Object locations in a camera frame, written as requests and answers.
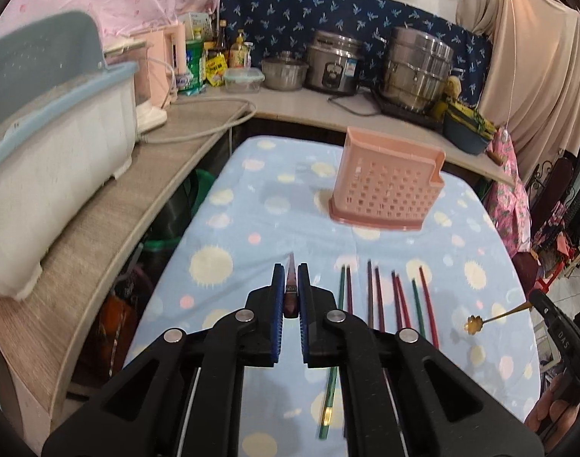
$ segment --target perforated basket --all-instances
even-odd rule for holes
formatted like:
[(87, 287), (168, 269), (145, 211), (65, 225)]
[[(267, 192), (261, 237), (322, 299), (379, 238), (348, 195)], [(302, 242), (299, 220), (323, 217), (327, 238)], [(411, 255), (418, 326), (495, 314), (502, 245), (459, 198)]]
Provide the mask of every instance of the perforated basket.
[(421, 230), (444, 187), (444, 159), (440, 149), (348, 128), (331, 217), (361, 227)]

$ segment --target white plastic storage box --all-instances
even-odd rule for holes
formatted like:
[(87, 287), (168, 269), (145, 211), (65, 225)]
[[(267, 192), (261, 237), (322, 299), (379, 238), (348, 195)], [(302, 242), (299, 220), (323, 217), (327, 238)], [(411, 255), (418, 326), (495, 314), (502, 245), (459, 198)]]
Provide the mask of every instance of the white plastic storage box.
[(130, 166), (136, 69), (105, 65), (81, 12), (0, 39), (0, 296), (24, 299), (66, 224)]

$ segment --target patterned blue curtain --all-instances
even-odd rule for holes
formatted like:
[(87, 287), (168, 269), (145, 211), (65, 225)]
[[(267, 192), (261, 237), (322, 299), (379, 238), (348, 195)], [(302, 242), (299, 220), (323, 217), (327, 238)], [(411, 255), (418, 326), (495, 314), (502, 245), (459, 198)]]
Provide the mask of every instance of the patterned blue curtain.
[(238, 29), (254, 43), (252, 63), (259, 67), (267, 56), (289, 50), (304, 59), (316, 29), (364, 41), (365, 86), (376, 85), (386, 38), (394, 27), (406, 26), (437, 36), (455, 51), (454, 65), (464, 69), (461, 100), (476, 105), (483, 91), (492, 46), (485, 38), (445, 19), (394, 0), (221, 0), (220, 14), (227, 20), (234, 42)]

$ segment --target golden spoon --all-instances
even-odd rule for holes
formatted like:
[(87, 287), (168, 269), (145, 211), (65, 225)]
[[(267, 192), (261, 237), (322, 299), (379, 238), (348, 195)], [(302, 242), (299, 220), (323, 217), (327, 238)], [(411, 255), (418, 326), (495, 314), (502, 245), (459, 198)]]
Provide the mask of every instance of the golden spoon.
[(495, 316), (494, 318), (491, 318), (491, 319), (483, 320), (483, 318), (481, 318), (480, 316), (470, 316), (468, 318), (467, 323), (464, 326), (464, 330), (467, 331), (468, 334), (470, 334), (470, 335), (475, 335), (479, 331), (481, 331), (481, 329), (483, 329), (483, 325), (485, 323), (490, 323), (490, 322), (495, 321), (497, 319), (501, 319), (505, 316), (510, 316), (510, 314), (514, 314), (514, 313), (518, 313), (519, 311), (527, 310), (530, 307), (531, 307), (531, 302), (527, 301), (524, 304), (519, 305), (518, 307), (514, 308), (511, 311), (507, 311), (507, 313), (500, 314), (499, 316)]

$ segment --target silver screw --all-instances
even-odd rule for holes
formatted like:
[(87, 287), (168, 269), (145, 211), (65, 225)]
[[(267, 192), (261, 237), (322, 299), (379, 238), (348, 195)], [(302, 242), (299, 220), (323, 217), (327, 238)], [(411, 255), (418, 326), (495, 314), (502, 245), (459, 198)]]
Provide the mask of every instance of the silver screw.
[(163, 339), (170, 344), (179, 342), (181, 338), (182, 331), (180, 331), (178, 328), (171, 328), (163, 334)]
[(346, 317), (347, 316), (345, 315), (345, 313), (343, 313), (343, 311), (340, 310), (328, 311), (328, 314), (326, 315), (328, 321), (332, 321), (333, 323), (341, 323), (345, 321)]
[(406, 342), (407, 344), (414, 344), (417, 340), (419, 340), (419, 334), (412, 328), (401, 329), (398, 337), (400, 337), (400, 340)]
[(235, 319), (242, 323), (247, 323), (254, 319), (254, 313), (251, 310), (239, 310), (235, 313)]

